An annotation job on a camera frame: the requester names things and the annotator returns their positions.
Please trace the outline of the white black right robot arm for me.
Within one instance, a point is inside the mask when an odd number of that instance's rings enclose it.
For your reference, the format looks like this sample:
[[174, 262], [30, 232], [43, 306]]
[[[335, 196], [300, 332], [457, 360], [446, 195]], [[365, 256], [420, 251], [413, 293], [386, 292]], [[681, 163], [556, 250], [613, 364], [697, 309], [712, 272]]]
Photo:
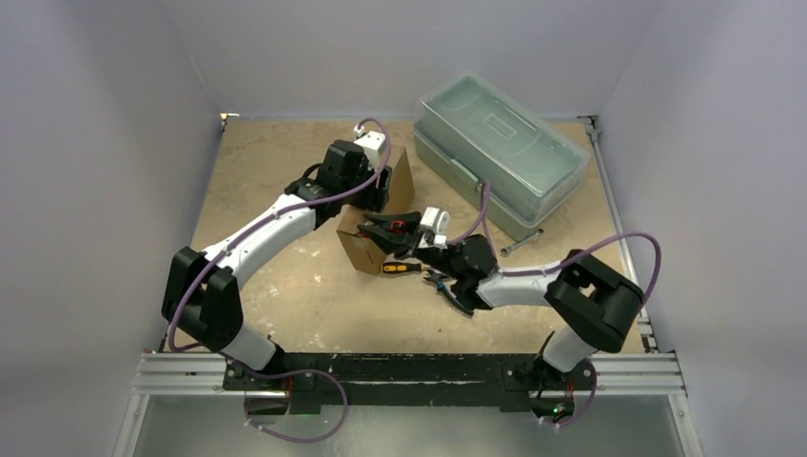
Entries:
[[508, 306], [552, 308], [564, 326], [545, 342], [534, 363], [537, 380], [557, 387], [580, 362], [601, 351], [622, 350], [643, 308], [646, 292], [603, 263], [589, 249], [538, 267], [504, 268], [488, 238], [469, 234], [449, 241], [441, 231], [443, 211], [366, 214], [358, 232], [385, 254], [414, 258], [434, 270], [436, 287], [460, 313]]

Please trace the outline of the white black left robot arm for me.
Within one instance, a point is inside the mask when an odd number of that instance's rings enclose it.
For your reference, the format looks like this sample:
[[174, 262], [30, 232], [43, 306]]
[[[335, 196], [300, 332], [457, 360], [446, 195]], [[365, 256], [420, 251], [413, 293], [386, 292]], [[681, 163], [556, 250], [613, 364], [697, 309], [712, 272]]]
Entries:
[[246, 365], [258, 388], [283, 380], [282, 349], [246, 323], [243, 286], [273, 257], [340, 214], [343, 206], [381, 210], [388, 200], [391, 148], [384, 134], [364, 133], [331, 143], [324, 159], [292, 181], [275, 202], [245, 227], [202, 250], [184, 247], [170, 264], [162, 314], [167, 344], [181, 330], [193, 348], [223, 353]]

